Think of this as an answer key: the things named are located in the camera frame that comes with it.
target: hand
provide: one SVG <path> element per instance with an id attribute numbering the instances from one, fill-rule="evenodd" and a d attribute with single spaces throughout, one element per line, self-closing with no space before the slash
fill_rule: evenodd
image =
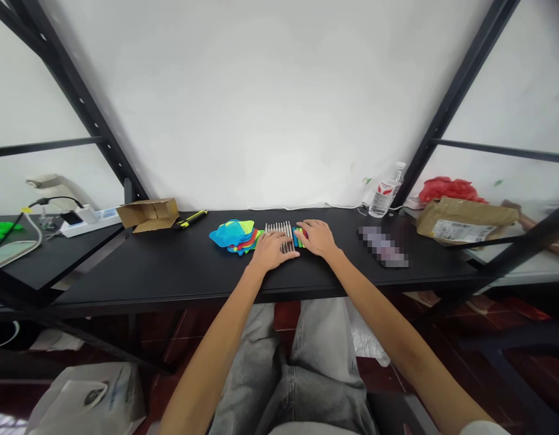
<path id="1" fill-rule="evenodd" d="M 303 235 L 301 231 L 296 231 L 296 237 L 315 255 L 326 258 L 326 256 L 338 251 L 332 231 L 325 222 L 305 219 L 303 222 L 298 222 L 297 225 L 307 232 L 308 237 Z"/>
<path id="2" fill-rule="evenodd" d="M 281 252 L 281 245 L 292 242 L 291 237 L 286 237 L 284 232 L 274 231 L 261 234 L 249 266 L 266 273 L 275 269 L 286 260 L 299 257 L 299 252 L 292 251 L 285 254 Z"/>

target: cardboard box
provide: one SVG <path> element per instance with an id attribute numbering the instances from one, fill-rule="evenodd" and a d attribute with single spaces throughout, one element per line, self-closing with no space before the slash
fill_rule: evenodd
<path id="1" fill-rule="evenodd" d="M 135 201 L 116 209 L 125 228 L 136 227 L 134 233 L 170 228 L 178 219 L 174 198 Z"/>
<path id="2" fill-rule="evenodd" d="M 513 208 L 442 198 L 428 203 L 416 221 L 416 232 L 445 243 L 462 245 L 499 239 L 518 219 L 519 212 Z"/>

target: red plastic bag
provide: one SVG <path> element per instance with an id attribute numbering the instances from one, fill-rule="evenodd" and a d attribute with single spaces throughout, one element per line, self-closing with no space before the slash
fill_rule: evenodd
<path id="1" fill-rule="evenodd" d="M 441 199 L 443 196 L 488 204 L 484 198 L 479 197 L 477 190 L 471 184 L 471 181 L 460 178 L 452 181 L 449 177 L 439 176 L 426 180 L 418 197 L 425 204 L 433 199 Z"/>

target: white plastic bag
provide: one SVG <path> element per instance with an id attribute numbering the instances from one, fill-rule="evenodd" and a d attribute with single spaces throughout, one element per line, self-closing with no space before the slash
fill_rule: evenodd
<path id="1" fill-rule="evenodd" d="M 106 362 L 65 369 L 39 399 L 28 435 L 132 435 L 146 417 L 136 366 Z"/>
<path id="2" fill-rule="evenodd" d="M 352 326 L 352 338 L 354 339 L 356 356 L 376 358 L 382 367 L 388 367 L 390 357 L 388 357 L 388 354 L 364 319 L 362 319 L 350 298 L 346 298 L 346 308 L 350 318 L 350 325 Z"/>

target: white wall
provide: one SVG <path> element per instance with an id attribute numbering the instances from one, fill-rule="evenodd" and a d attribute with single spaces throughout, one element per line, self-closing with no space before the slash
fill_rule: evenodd
<path id="1" fill-rule="evenodd" d="M 490 0 L 42 0 L 151 195 L 357 204 L 411 157 Z"/>
<path id="2" fill-rule="evenodd" d="M 444 138 L 559 153 L 559 0 L 519 3 Z M 438 175 L 495 203 L 559 200 L 555 163 L 438 146 L 411 195 Z"/>
<path id="3" fill-rule="evenodd" d="M 88 136 L 40 58 L 0 21 L 0 147 Z M 98 208 L 123 200 L 102 154 L 86 145 L 0 157 L 0 215 L 17 214 L 38 198 L 25 180 L 47 173 L 63 175 Z"/>

